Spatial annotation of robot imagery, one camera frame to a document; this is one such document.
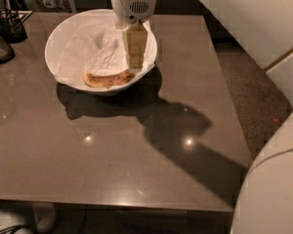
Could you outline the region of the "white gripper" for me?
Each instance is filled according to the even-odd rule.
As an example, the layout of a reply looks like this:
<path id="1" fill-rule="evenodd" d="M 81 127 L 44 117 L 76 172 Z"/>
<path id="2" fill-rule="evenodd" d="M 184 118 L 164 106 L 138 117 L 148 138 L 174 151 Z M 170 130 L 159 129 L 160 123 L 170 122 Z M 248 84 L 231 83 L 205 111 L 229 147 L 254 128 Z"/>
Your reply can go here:
<path id="1" fill-rule="evenodd" d="M 126 61 L 130 70 L 143 68 L 147 30 L 141 22 L 151 18 L 157 0 L 111 0 L 116 17 L 129 25 L 122 34 Z"/>

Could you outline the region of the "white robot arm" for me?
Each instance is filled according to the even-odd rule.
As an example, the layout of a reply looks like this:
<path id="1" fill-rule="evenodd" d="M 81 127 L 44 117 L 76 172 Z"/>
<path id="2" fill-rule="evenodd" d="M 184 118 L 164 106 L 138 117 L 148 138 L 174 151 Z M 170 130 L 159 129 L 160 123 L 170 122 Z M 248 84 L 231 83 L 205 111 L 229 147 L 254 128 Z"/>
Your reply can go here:
<path id="1" fill-rule="evenodd" d="M 293 234 L 293 0 L 199 0 L 244 51 L 225 73 L 255 160 L 230 234 Z"/>

